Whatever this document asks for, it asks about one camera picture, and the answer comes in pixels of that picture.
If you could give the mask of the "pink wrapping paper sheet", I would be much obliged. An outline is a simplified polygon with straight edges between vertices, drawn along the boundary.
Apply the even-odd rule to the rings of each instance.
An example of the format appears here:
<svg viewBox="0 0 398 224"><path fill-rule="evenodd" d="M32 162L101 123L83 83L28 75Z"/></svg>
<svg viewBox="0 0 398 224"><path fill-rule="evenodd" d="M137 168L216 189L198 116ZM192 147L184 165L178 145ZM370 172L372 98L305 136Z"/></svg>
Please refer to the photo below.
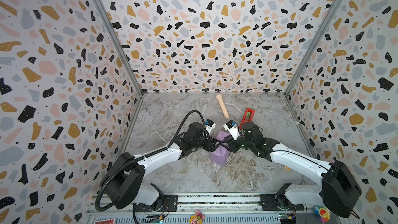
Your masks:
<svg viewBox="0 0 398 224"><path fill-rule="evenodd" d="M221 141L224 141L226 138L230 138L230 137L231 136L228 132L219 131L216 139L221 142ZM213 163L218 164L220 166L224 166L227 162L229 155L230 155L230 152L228 150L226 150L222 146L219 146L214 152L210 153L209 157Z"/></svg>

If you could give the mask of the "red tape dispenser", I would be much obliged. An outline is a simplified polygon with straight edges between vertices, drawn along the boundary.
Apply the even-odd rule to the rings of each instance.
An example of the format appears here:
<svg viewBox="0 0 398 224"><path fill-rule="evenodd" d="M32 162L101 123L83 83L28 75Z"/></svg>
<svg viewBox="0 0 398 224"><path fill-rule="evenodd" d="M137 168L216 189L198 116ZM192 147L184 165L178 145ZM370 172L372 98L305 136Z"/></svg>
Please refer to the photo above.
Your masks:
<svg viewBox="0 0 398 224"><path fill-rule="evenodd" d="M253 110L251 108L246 108L244 116L240 122L239 129L242 129L242 126L244 123L252 121L254 114L255 114L255 110Z"/></svg>

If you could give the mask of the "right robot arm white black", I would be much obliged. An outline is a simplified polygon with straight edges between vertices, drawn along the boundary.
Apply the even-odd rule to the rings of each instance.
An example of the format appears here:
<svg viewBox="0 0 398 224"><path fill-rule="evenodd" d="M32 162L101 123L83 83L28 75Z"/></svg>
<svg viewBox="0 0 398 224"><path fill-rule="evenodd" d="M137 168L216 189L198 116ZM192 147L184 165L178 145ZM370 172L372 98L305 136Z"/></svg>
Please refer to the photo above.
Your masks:
<svg viewBox="0 0 398 224"><path fill-rule="evenodd" d="M265 138L252 121L238 128L235 121L230 120L224 129L230 134L227 144L231 152L250 150L255 156L286 166L313 182L311 185L284 183L277 191L272 206L289 209L299 204L319 205L342 218L355 214L353 209L362 190L343 162L321 161L275 139Z"/></svg>

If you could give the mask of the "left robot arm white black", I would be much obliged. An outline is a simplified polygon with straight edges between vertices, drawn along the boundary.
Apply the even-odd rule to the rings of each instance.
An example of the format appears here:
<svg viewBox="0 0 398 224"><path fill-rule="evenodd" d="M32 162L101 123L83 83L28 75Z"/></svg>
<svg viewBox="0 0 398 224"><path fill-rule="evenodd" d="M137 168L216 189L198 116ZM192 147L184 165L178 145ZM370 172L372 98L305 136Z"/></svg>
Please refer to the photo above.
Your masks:
<svg viewBox="0 0 398 224"><path fill-rule="evenodd" d="M178 133L166 146L143 155L133 156L128 152L120 155L100 183L95 209L100 212L112 206L123 209L134 203L147 205L157 211L164 202L164 193L155 184L142 186L144 177L198 149L214 151L217 139L209 135L215 126L211 120L206 120L204 124L194 122L186 132Z"/></svg>

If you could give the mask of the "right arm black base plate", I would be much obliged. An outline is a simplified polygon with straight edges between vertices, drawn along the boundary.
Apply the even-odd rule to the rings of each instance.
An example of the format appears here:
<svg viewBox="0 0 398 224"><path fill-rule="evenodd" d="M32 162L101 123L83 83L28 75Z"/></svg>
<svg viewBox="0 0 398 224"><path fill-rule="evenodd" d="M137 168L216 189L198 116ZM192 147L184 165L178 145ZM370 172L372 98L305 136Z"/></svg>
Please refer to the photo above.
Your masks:
<svg viewBox="0 0 398 224"><path fill-rule="evenodd" d="M303 211L304 205L293 205L286 197L277 194L260 194L259 204L263 211Z"/></svg>

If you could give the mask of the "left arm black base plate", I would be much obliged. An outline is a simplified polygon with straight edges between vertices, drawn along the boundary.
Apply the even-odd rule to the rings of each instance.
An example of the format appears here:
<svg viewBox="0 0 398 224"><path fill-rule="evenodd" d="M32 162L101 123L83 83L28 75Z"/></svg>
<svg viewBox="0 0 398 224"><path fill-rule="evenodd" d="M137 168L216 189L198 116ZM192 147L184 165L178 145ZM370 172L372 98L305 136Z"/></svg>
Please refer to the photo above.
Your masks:
<svg viewBox="0 0 398 224"><path fill-rule="evenodd" d="M133 206L138 213L171 213L177 211L177 204L177 195L163 195L159 196L152 205L138 203Z"/></svg>

